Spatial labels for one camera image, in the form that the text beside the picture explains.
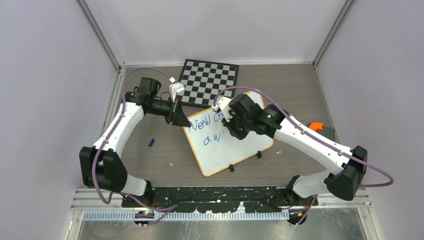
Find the blue marker cap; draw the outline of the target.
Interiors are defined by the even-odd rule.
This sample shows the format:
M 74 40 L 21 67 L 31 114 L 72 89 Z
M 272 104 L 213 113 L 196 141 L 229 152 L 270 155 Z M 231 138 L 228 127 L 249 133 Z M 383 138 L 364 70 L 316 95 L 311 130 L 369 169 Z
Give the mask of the blue marker cap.
M 149 142 L 148 146 L 149 146 L 149 147 L 151 147 L 151 146 L 154 144 L 154 142 L 155 142 L 155 139 L 154 139 L 154 138 L 152 138 L 152 139 L 150 140 L 150 142 Z

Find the yellow framed whiteboard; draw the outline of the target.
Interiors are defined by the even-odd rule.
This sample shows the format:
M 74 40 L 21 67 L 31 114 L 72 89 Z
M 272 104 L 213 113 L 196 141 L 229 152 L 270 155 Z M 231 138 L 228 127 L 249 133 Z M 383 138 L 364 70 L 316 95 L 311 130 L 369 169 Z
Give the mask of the yellow framed whiteboard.
M 266 135 L 249 132 L 239 140 L 222 125 L 224 115 L 207 108 L 188 117 L 190 127 L 183 130 L 203 176 L 210 177 L 257 153 L 271 148 L 274 140 Z

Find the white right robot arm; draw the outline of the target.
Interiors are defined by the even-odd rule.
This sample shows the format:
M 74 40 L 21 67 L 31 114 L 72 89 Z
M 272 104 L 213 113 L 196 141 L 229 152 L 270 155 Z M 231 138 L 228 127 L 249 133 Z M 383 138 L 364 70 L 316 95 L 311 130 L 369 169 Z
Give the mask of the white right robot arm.
M 220 97 L 212 108 L 223 114 L 222 125 L 238 140 L 245 139 L 250 132 L 265 135 L 297 148 L 326 168 L 307 176 L 296 175 L 290 180 L 285 198 L 291 205 L 326 193 L 345 201 L 353 200 L 367 171 L 363 164 L 368 157 L 365 148 L 340 145 L 301 124 L 274 104 L 262 108 L 247 94 L 233 99 Z

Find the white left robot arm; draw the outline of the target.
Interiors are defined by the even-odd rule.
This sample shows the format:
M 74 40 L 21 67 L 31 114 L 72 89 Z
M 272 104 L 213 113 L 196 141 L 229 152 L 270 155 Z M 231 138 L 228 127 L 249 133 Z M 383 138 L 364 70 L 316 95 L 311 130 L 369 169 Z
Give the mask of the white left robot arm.
M 80 150 L 81 174 L 86 187 L 132 195 L 141 207 L 148 207 L 153 202 L 151 182 L 130 175 L 121 155 L 135 126 L 146 114 L 162 116 L 173 126 L 190 127 L 179 96 L 184 85 L 173 82 L 167 100 L 157 96 L 161 86 L 156 79 L 142 77 L 139 86 L 124 94 L 115 118 L 100 139 L 93 146 L 84 146 Z

